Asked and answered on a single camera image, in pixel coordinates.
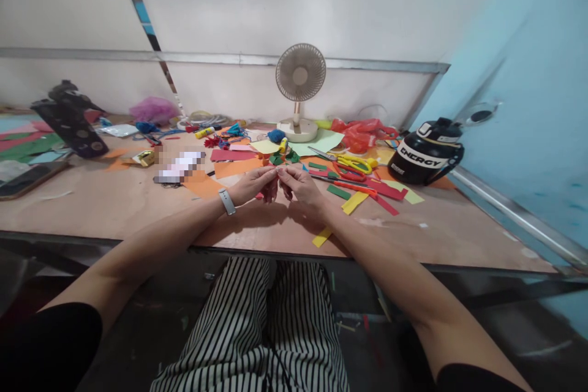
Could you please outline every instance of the white partition wall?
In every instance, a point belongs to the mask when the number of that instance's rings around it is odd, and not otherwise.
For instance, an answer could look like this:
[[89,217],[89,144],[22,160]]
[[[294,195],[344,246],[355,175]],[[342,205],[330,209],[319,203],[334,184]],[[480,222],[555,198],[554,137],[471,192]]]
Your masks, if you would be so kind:
[[[43,49],[49,58],[54,49],[152,50],[131,0],[0,0],[0,48]],[[16,49],[10,53],[0,58],[3,105],[27,108],[63,79],[112,113],[128,113],[148,96],[173,99],[157,62],[26,59],[14,58]]]
[[[447,61],[484,1],[144,0],[162,51],[224,54],[234,62],[241,55],[278,57],[304,42],[339,65],[347,60]],[[168,66],[187,111],[267,121],[292,112],[276,87],[273,67],[246,61]],[[432,75],[329,69],[323,89],[304,104],[304,114],[356,118],[364,106],[380,104],[391,123],[400,125]]]

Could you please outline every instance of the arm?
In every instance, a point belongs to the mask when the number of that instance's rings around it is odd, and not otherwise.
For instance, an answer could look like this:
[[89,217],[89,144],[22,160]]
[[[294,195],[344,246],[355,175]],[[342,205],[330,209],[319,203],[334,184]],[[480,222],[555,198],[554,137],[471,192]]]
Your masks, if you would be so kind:
[[[265,202],[275,199],[277,185],[273,167],[252,170],[228,189],[235,206],[260,191]],[[42,309],[62,303],[81,302],[96,308],[104,336],[133,292],[173,258],[185,252],[196,237],[225,213],[219,197],[200,200],[180,213],[165,217],[131,235],[102,257],[65,291]]]
[[287,169],[288,173],[279,171],[281,183],[287,186],[287,198],[292,198],[288,195],[289,187],[408,316],[423,345],[433,378],[448,364],[465,363],[487,369],[531,391],[470,312],[421,264],[329,203],[307,173],[292,167]]

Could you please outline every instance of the wooden board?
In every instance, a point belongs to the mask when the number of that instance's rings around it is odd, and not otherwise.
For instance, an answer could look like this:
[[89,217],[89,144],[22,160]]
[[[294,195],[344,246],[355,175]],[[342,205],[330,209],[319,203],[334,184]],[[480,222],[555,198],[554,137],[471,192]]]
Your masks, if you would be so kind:
[[[184,149],[199,148],[201,140],[181,135],[165,141],[161,162],[170,162]],[[148,147],[146,141],[106,138],[111,149]],[[114,159],[83,160],[73,157],[73,167],[50,179],[31,193],[0,202],[0,230],[25,233],[124,239],[161,217],[197,203],[186,188],[164,189],[153,183],[154,165],[105,172]],[[207,172],[213,169],[205,163]],[[230,186],[240,176],[220,179]],[[325,197],[341,206],[342,200],[317,182]],[[415,188],[425,201],[411,205],[388,200],[400,215],[392,217],[368,199],[352,214],[360,223],[385,239],[390,247],[401,247],[423,263],[505,270],[556,272],[456,190]],[[73,193],[60,198],[42,198]],[[336,237],[316,248],[312,239],[324,225],[308,219],[297,202],[288,203],[279,194],[272,205],[251,201],[228,218],[221,217],[200,236],[196,245],[257,252],[277,252],[317,257],[347,257]]]

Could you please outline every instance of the watch strap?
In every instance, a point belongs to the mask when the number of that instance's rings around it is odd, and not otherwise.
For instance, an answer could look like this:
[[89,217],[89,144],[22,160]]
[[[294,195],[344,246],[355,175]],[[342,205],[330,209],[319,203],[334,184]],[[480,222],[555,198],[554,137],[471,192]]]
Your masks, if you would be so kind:
[[222,200],[222,203],[224,204],[225,209],[227,210],[227,214],[229,216],[232,216],[233,214],[235,214],[237,212],[237,210],[235,208],[235,204],[233,204],[231,196],[228,195],[227,189],[225,189],[225,188],[220,189],[219,195],[220,195],[220,200]]

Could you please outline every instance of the glue stick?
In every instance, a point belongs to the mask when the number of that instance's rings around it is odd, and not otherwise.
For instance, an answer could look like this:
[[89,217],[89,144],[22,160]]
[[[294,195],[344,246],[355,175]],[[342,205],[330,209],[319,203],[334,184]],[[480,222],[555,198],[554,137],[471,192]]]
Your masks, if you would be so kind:
[[214,130],[214,127],[207,127],[204,130],[201,130],[199,132],[194,133],[194,135],[196,135],[196,138],[200,139],[200,138],[203,138],[207,135],[215,133],[215,131],[216,130]]

